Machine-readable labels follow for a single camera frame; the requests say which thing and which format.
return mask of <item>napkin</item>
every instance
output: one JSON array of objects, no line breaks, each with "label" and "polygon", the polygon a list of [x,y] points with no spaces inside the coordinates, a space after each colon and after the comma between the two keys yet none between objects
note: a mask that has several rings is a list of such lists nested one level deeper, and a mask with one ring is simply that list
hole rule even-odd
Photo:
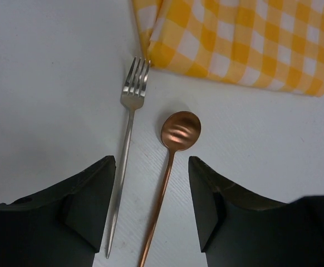
[{"label": "napkin", "polygon": [[324,94],[324,0],[132,0],[153,66]]}]

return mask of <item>cloth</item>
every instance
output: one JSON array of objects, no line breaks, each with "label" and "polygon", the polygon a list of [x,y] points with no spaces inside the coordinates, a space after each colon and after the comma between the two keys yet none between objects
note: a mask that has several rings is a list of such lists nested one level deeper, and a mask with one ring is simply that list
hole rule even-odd
[{"label": "cloth", "polygon": [[324,94],[324,0],[132,1],[145,57],[157,68]]}]

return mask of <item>copper spoon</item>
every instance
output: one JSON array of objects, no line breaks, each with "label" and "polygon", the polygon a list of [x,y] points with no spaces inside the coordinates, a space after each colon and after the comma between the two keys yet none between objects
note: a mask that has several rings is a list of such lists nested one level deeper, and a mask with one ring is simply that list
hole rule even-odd
[{"label": "copper spoon", "polygon": [[198,117],[188,111],[180,111],[173,114],[162,126],[161,139],[165,147],[167,147],[169,150],[169,158],[163,178],[162,188],[151,217],[144,249],[140,257],[139,267],[144,267],[146,262],[153,233],[155,232],[158,216],[162,207],[163,198],[166,193],[169,175],[172,170],[174,154],[177,151],[183,151],[193,146],[198,140],[201,130],[202,126]]}]

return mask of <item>utensil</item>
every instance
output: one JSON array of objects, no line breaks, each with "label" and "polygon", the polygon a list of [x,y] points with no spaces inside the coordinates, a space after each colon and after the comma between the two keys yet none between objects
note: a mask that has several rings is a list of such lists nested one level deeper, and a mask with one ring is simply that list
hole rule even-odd
[{"label": "utensil", "polygon": [[114,197],[111,198],[112,217],[109,231],[109,242],[106,249],[107,259],[110,256],[112,241],[114,239],[114,233],[116,229],[117,216],[119,214],[122,187],[124,186],[127,157],[129,155],[129,147],[132,134],[132,125],[134,123],[135,110],[138,110],[144,105],[146,84],[150,69],[150,61],[148,61],[146,64],[146,60],[143,60],[142,66],[140,66],[140,58],[137,65],[135,63],[136,57],[132,62],[130,71],[127,74],[124,88],[121,92],[121,103],[129,110],[129,121],[127,123],[126,135],[124,139],[124,145],[122,147],[119,169],[115,176],[114,191],[116,193],[114,194]]},{"label": "utensil", "polygon": [[168,164],[163,178],[163,185],[155,205],[143,252],[140,257],[139,267],[143,267],[150,249],[152,237],[156,229],[158,216],[166,193],[169,175],[172,170],[174,155],[177,151],[183,151],[195,144],[200,136],[202,126],[198,117],[188,111],[180,111],[170,116],[162,126],[161,139],[169,150]]}]

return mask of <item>white surface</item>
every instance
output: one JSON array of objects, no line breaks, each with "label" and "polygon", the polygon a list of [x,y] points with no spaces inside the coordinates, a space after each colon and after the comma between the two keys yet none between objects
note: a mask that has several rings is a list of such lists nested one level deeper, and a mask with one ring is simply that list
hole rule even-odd
[{"label": "white surface", "polygon": [[[0,202],[32,194],[105,155],[119,158],[122,82],[139,44],[130,1],[0,0]],[[174,111],[202,121],[176,155],[146,267],[206,267],[187,160],[280,201],[324,194],[324,97],[275,93],[151,71],[136,113],[114,247],[94,266],[137,265]]]}]

